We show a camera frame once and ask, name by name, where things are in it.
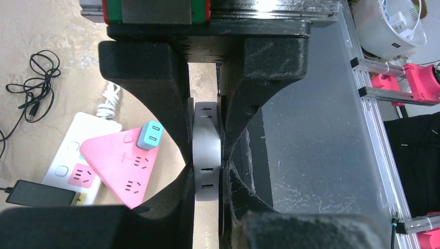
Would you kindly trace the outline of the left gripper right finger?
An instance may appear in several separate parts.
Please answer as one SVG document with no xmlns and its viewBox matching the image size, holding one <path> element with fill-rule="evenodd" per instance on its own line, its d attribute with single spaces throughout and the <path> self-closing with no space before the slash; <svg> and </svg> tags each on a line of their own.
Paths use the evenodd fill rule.
<svg viewBox="0 0 440 249">
<path fill-rule="evenodd" d="M 377 226 L 359 215 L 275 211 L 242 181 L 232 161 L 223 180 L 220 248 L 381 248 Z"/>
</svg>

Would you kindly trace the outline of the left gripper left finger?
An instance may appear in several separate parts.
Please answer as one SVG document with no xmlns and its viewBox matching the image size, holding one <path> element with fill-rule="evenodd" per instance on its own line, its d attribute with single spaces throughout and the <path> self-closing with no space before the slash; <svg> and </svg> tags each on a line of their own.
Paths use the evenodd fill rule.
<svg viewBox="0 0 440 249">
<path fill-rule="evenodd" d="M 192 165 L 141 205 L 19 207 L 1 213 L 1 248 L 191 248 Z"/>
</svg>

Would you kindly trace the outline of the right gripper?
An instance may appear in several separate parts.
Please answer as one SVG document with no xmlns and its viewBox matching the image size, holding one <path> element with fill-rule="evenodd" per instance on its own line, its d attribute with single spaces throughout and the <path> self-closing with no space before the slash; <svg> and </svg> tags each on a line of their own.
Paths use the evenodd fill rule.
<svg viewBox="0 0 440 249">
<path fill-rule="evenodd" d="M 79 4 L 84 18 L 106 24 L 108 36 L 116 40 L 98 45 L 103 78 L 152 112 L 186 163 L 191 162 L 189 72 L 177 52 L 188 62 L 218 63 L 240 43 L 220 68 L 223 157 L 228 160 L 257 111 L 305 77 L 312 27 L 337 22 L 340 12 L 339 1 Z"/>
</svg>

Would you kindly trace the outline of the pink triangular power socket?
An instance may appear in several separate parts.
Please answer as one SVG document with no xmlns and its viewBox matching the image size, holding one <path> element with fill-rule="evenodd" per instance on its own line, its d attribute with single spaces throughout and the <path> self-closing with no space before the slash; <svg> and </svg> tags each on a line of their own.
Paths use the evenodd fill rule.
<svg viewBox="0 0 440 249">
<path fill-rule="evenodd" d="M 143 202 L 159 147 L 144 149 L 138 142 L 159 144 L 163 127 L 153 125 L 153 135 L 146 134 L 147 125 L 119 133 L 85 140 L 80 154 L 102 182 L 127 207 Z"/>
</svg>

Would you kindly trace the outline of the white square plug adapter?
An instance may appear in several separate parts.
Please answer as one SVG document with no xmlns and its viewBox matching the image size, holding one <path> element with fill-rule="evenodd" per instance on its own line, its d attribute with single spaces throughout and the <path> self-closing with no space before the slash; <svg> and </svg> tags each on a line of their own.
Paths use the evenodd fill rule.
<svg viewBox="0 0 440 249">
<path fill-rule="evenodd" d="M 195 103 L 192 126 L 192 160 L 197 201 L 218 199 L 222 168 L 221 138 L 216 102 Z"/>
</svg>

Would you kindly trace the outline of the teal white plug adapter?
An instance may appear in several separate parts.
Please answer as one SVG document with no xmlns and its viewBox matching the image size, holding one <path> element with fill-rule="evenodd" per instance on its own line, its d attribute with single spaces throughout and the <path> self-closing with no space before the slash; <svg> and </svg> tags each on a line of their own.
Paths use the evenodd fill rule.
<svg viewBox="0 0 440 249">
<path fill-rule="evenodd" d="M 154 120 L 143 125 L 136 143 L 137 147 L 144 150 L 152 150 L 158 147 L 163 131 L 162 124 Z"/>
</svg>

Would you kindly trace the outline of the white multicolour power strip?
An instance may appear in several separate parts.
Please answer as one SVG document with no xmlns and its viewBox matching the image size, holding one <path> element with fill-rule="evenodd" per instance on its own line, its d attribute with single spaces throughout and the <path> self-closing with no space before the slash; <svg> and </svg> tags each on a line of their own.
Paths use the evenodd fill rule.
<svg viewBox="0 0 440 249">
<path fill-rule="evenodd" d="M 77 113 L 42 183 L 80 193 L 80 205 L 94 204 L 102 182 L 80 154 L 80 146 L 87 139 L 121 130 L 115 121 Z"/>
</svg>

